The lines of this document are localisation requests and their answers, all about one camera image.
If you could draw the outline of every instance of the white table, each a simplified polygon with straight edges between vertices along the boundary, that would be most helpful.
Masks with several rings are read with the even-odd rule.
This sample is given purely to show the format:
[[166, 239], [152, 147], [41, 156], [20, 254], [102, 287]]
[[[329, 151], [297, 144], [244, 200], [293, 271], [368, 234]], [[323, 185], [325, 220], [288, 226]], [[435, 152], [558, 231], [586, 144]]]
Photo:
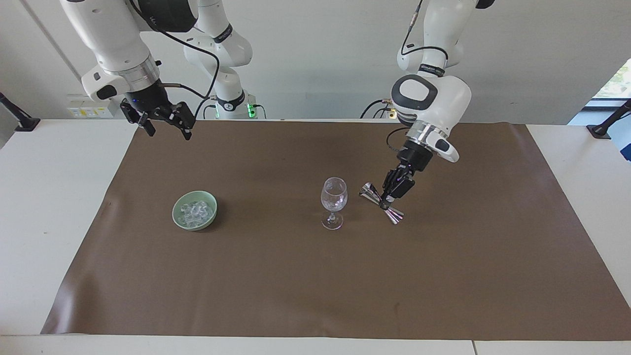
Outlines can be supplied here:
[[[629, 302], [631, 164], [583, 127], [529, 129]], [[0, 354], [631, 354], [631, 342], [33, 336], [134, 131], [118, 120], [43, 121], [0, 150], [0, 334], [16, 335], [0, 337]]]

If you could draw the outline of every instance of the wine glass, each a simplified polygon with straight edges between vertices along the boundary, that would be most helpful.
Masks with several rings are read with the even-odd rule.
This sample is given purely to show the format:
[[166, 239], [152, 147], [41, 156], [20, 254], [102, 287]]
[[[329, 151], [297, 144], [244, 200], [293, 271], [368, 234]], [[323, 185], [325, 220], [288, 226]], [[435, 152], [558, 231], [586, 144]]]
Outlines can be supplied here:
[[320, 201], [322, 201], [322, 206], [329, 211], [322, 215], [322, 225], [332, 231], [339, 229], [344, 223], [344, 218], [338, 212], [346, 206], [348, 201], [348, 191], [344, 180], [339, 177], [327, 179], [322, 187]]

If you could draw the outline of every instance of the bowl of ice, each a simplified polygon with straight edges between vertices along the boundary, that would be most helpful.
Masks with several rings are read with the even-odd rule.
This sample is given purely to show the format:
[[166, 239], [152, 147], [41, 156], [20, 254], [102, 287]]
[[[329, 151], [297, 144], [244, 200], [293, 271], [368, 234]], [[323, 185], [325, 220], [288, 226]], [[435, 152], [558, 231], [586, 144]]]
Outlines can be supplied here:
[[172, 217], [178, 227], [195, 232], [210, 226], [217, 216], [217, 200], [205, 191], [193, 191], [180, 197]]

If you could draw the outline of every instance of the metal jigger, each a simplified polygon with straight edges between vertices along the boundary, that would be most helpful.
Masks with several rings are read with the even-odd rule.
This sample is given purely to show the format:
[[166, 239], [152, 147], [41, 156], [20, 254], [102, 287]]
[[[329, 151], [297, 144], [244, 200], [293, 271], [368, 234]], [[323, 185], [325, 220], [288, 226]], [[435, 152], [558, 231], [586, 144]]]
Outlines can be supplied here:
[[[372, 183], [366, 183], [364, 186], [362, 186], [362, 190], [359, 192], [359, 195], [366, 197], [366, 199], [379, 206], [379, 201], [381, 200], [381, 197], [374, 190], [375, 187], [372, 185]], [[397, 210], [394, 207], [390, 207], [384, 212], [386, 213], [386, 216], [390, 218], [392, 224], [395, 225], [399, 224], [399, 222], [403, 220], [403, 216], [405, 215], [403, 214], [403, 212]]]

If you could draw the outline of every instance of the wine glass base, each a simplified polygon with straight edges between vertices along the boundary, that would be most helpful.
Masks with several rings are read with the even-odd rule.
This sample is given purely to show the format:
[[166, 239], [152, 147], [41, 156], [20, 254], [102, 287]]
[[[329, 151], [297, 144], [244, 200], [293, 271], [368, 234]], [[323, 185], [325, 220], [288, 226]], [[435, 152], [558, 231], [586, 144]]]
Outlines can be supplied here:
[[324, 228], [329, 229], [330, 231], [335, 231], [340, 229], [344, 224], [344, 217], [341, 214], [335, 213], [331, 214], [330, 212], [324, 212], [322, 215], [322, 225]]

